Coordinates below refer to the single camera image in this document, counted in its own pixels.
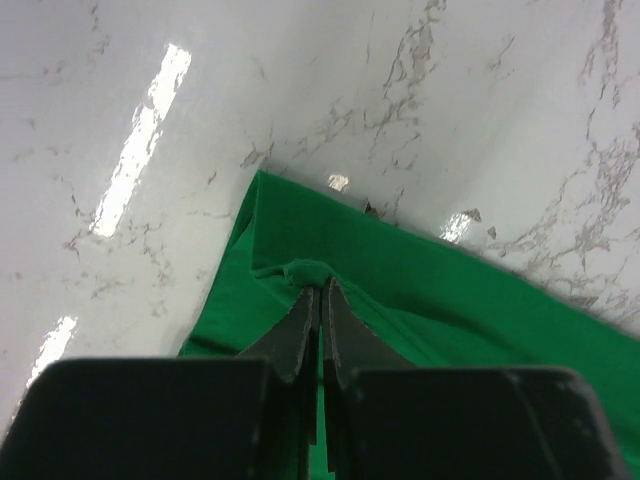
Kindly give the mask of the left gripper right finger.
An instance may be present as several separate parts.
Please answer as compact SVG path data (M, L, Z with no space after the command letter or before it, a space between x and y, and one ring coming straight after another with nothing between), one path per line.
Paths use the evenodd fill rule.
M602 404L556 367L422 368L321 300L329 470L339 479L628 479Z

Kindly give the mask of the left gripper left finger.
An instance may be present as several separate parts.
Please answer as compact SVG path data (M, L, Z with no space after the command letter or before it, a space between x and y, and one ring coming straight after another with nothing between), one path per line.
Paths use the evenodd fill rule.
M5 479L306 479L320 293L231 358L75 359L28 388Z

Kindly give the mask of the green polo shirt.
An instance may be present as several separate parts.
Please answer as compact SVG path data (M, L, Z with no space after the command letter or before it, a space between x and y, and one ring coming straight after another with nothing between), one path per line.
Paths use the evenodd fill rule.
M639 470L639 343L463 250L258 172L243 199L183 356L230 357L336 279L355 314L425 367L559 365L600 397Z

